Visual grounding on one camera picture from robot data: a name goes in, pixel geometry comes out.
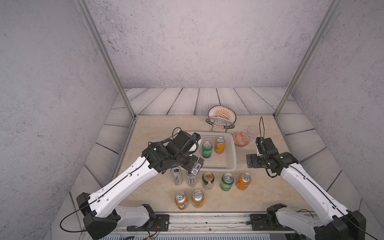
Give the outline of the white Monster can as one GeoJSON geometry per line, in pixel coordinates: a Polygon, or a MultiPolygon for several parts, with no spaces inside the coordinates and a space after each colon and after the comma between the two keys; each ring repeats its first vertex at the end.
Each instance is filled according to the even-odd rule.
{"type": "Polygon", "coordinates": [[[174,167],[171,169],[171,175],[173,177],[173,183],[176,186],[180,186],[183,183],[183,175],[180,167],[174,167]]]}
{"type": "Polygon", "coordinates": [[[197,177],[191,172],[186,173],[187,176],[187,184],[189,187],[195,187],[197,185],[197,177]]]}

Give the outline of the orange Fanta can front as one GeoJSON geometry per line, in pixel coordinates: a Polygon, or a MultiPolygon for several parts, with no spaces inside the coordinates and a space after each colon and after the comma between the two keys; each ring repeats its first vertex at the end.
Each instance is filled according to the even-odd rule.
{"type": "Polygon", "coordinates": [[[252,178],[249,173],[241,173],[236,183],[236,187],[241,191],[245,191],[251,182],[252,178]]]}

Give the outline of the orange fanta can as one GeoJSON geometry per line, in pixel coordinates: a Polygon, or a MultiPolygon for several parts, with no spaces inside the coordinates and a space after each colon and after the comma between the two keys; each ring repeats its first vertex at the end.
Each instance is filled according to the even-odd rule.
{"type": "Polygon", "coordinates": [[[249,173],[241,173],[236,183],[236,187],[241,191],[245,191],[251,182],[252,178],[249,173]]]}
{"type": "Polygon", "coordinates": [[[180,210],[184,210],[188,205],[188,196],[185,192],[177,192],[174,200],[180,210]]]}

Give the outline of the green gold-top can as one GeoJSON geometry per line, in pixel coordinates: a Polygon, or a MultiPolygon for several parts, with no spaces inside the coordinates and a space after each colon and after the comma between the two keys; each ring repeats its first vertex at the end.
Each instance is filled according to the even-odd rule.
{"type": "Polygon", "coordinates": [[[212,189],[214,186],[215,176],[212,172],[205,172],[202,176],[202,185],[206,190],[212,189]]]}

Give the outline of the white plastic basket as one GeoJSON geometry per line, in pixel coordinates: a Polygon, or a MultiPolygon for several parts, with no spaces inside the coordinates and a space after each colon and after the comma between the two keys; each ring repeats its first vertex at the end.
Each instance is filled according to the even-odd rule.
{"type": "Polygon", "coordinates": [[[210,158],[203,158],[204,165],[203,171],[214,171],[214,172],[232,172],[237,168],[237,157],[235,144],[232,135],[228,133],[215,133],[215,132],[197,132],[201,136],[201,144],[194,153],[195,156],[203,158],[202,146],[205,142],[210,142],[213,145],[213,151],[210,158]],[[222,154],[217,154],[215,149],[215,141],[218,137],[223,137],[226,141],[225,151],[222,154]]]}

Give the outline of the green Sprite can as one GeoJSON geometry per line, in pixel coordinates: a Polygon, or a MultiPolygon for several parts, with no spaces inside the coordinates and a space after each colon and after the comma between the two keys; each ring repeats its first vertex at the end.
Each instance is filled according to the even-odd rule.
{"type": "Polygon", "coordinates": [[[222,175],[220,188],[223,191],[228,192],[232,188],[233,184],[234,184],[234,177],[231,173],[225,173],[222,175]]]}

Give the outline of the orange Fanta can back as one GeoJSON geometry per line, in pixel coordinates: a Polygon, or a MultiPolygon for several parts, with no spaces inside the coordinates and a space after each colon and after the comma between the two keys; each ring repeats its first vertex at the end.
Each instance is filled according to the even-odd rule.
{"type": "Polygon", "coordinates": [[[180,210],[184,210],[188,205],[188,196],[185,192],[177,192],[174,200],[180,210]]]}

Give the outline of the small orange can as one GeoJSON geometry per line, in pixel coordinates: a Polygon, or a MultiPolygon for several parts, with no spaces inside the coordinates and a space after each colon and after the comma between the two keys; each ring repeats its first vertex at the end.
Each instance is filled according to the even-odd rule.
{"type": "Polygon", "coordinates": [[[195,208],[201,208],[205,201],[205,194],[202,190],[194,190],[191,195],[192,205],[195,208]]]}

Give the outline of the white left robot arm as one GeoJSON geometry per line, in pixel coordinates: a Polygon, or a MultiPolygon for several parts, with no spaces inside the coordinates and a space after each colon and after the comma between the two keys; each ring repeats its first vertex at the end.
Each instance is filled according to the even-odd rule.
{"type": "Polygon", "coordinates": [[[121,227],[150,231],[157,218],[150,205],[122,207],[120,203],[141,184],[168,169],[181,167],[197,175],[204,165],[204,160],[194,155],[201,141],[198,133],[179,131],[163,141],[149,142],[141,156],[109,184],[92,194],[80,194],[77,203],[86,232],[99,240],[121,227]]]}

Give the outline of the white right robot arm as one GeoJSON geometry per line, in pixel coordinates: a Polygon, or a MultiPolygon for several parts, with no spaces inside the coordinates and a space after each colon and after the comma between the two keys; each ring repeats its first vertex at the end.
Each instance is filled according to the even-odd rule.
{"type": "Polygon", "coordinates": [[[290,153],[279,153],[272,139],[257,137],[257,154],[247,155],[248,168],[264,168],[270,178],[281,176],[307,201],[317,217],[298,213],[284,204],[267,209],[264,222],[276,230],[286,227],[311,240],[363,240],[366,218],[350,211],[328,194],[290,153]]]}

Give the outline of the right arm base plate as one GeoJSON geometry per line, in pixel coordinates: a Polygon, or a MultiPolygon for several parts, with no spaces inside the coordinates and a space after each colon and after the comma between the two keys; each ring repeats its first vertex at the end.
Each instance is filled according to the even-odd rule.
{"type": "Polygon", "coordinates": [[[278,226],[275,223],[275,217],[270,213],[251,214],[250,219],[248,225],[252,226],[253,231],[278,230],[278,226]]]}

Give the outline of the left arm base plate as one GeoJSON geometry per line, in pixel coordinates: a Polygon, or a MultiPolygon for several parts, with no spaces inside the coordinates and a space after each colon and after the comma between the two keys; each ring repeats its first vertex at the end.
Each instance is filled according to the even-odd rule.
{"type": "Polygon", "coordinates": [[[149,220],[141,227],[127,227],[128,232],[167,232],[169,230],[170,215],[150,215],[149,220]]]}

